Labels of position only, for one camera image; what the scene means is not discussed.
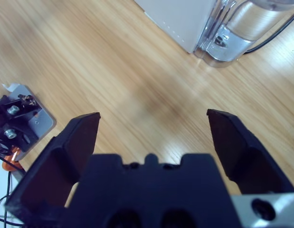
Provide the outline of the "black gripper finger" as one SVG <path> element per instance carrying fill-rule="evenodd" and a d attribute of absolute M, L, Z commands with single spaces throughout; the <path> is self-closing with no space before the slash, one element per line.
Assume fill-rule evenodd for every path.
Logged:
<path fill-rule="evenodd" d="M 242 194 L 294 192 L 294 186 L 259 139 L 228 112 L 207 110 L 215 151 Z"/>
<path fill-rule="evenodd" d="M 25 225 L 56 225 L 94 152 L 100 119 L 99 113 L 71 119 L 27 170 L 5 209 Z"/>

